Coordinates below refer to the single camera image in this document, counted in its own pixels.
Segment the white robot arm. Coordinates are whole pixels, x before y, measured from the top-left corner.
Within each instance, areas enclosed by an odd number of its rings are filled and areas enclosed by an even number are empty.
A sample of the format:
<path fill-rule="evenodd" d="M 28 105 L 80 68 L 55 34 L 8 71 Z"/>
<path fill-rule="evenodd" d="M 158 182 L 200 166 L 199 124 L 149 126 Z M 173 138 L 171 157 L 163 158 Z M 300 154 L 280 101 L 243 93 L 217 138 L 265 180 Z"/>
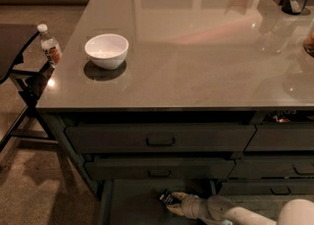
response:
<path fill-rule="evenodd" d="M 164 194 L 163 202 L 170 212 L 204 225 L 314 225 L 314 202 L 302 198 L 284 204 L 276 218 L 217 195 L 171 192 Z"/>

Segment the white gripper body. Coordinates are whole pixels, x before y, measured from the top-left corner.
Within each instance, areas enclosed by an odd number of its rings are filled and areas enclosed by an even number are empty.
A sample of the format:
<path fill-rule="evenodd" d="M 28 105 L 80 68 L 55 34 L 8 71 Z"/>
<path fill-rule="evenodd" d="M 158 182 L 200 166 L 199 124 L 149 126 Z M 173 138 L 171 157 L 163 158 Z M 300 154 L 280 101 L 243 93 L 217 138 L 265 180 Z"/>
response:
<path fill-rule="evenodd" d="M 207 200 L 195 195 L 187 195 L 181 202 L 183 214 L 190 219 L 203 219 L 209 217 Z"/>

